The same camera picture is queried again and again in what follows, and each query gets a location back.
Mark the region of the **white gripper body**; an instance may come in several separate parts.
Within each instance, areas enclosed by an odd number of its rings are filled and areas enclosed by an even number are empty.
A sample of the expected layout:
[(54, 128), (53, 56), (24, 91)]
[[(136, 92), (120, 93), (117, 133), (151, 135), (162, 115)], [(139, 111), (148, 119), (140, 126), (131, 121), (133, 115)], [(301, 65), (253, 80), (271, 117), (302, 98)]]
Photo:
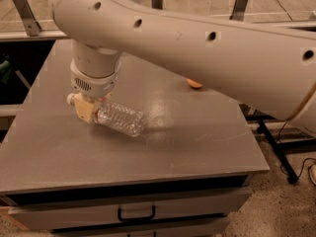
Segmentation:
[(91, 98), (102, 98), (109, 94), (119, 78), (120, 62), (114, 65), (114, 71), (102, 78), (93, 78), (92, 76), (87, 76), (81, 72), (75, 62), (72, 61), (70, 65), (71, 71), (71, 84), (74, 89), (82, 93), (85, 96)]

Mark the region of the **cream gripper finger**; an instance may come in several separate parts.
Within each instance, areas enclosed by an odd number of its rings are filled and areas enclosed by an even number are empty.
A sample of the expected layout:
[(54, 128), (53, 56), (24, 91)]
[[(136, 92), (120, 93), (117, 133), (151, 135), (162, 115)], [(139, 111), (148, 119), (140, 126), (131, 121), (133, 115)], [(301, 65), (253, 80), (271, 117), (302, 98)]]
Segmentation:
[(100, 105), (98, 100), (90, 99), (79, 93), (73, 97), (73, 103), (79, 119), (84, 122), (94, 121), (95, 113)]

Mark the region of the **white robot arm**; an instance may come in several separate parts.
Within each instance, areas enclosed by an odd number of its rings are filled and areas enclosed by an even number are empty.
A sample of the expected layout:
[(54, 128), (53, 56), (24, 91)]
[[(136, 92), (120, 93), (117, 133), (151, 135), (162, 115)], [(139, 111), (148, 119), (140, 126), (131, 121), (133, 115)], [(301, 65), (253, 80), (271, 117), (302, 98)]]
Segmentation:
[(155, 10), (131, 0), (48, 0), (74, 43), (72, 79), (100, 98), (126, 52), (316, 134), (312, 33)]

